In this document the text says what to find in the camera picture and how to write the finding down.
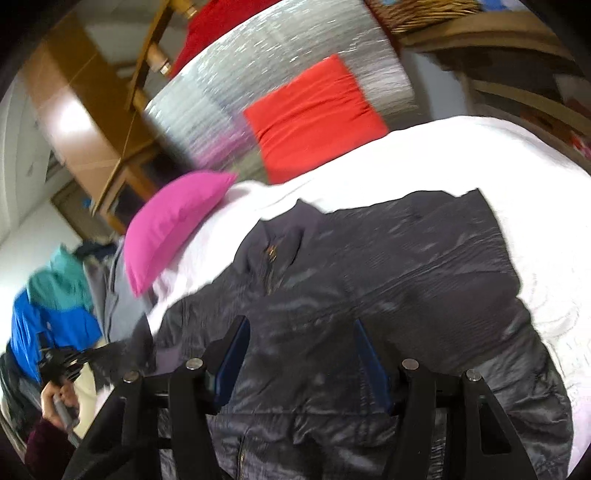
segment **human hand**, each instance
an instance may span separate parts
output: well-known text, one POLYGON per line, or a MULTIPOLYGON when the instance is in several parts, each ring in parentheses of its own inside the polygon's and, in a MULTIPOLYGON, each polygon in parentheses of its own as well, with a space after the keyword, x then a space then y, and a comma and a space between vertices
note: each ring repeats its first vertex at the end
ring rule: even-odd
POLYGON ((49 421, 54 427, 65 432, 66 427, 56 412, 56 407, 53 403, 53 396, 56 394, 60 396, 61 401, 66 407, 79 408, 78 397, 74 392, 74 385, 68 380, 64 382, 62 387, 49 382, 41 392, 41 414, 43 418, 49 421))

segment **red cushion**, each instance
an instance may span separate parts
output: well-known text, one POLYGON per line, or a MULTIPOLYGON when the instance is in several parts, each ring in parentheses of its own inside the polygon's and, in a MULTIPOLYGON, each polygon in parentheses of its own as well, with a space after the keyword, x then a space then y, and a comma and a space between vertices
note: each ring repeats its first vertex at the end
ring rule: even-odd
POLYGON ((218 38, 228 33, 250 17, 275 5, 279 0, 210 0, 191 19, 187 40, 177 60, 172 75, 176 75, 193 57, 201 53, 218 38))
POLYGON ((253 103, 244 115, 271 183, 291 180, 388 133, 338 55, 253 103))

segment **white bedsheet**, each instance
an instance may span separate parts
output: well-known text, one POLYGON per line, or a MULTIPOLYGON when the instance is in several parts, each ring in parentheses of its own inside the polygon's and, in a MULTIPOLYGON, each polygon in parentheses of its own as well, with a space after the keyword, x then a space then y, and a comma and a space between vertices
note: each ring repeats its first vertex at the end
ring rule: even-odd
POLYGON ((282 185, 232 187, 154 288, 155 332, 178 299, 213 281, 256 222, 297 199, 330 212, 416 190, 480 188, 521 279, 519 295, 572 404, 570 470, 591 441, 591 177, 512 123, 455 117, 390 133, 282 185))

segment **silver insulation sheet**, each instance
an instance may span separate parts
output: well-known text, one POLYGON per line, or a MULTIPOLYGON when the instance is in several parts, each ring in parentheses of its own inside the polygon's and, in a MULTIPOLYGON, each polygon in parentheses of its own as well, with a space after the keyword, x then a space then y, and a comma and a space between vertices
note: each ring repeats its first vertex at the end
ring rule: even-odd
POLYGON ((283 0, 203 50, 145 114, 190 168, 229 168, 260 154, 242 111, 334 53, 387 123, 417 110, 396 53, 361 0, 283 0))

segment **blue jacket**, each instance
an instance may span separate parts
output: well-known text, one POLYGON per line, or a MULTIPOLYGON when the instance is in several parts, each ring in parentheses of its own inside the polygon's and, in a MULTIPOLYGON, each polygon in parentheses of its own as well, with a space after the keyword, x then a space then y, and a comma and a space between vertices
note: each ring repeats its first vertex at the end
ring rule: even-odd
POLYGON ((100 338, 96 319, 84 308, 58 311, 32 305, 26 290, 14 300, 10 346, 18 365, 31 378, 41 381, 37 362, 41 359, 37 334, 44 332, 54 346, 83 350, 100 338))

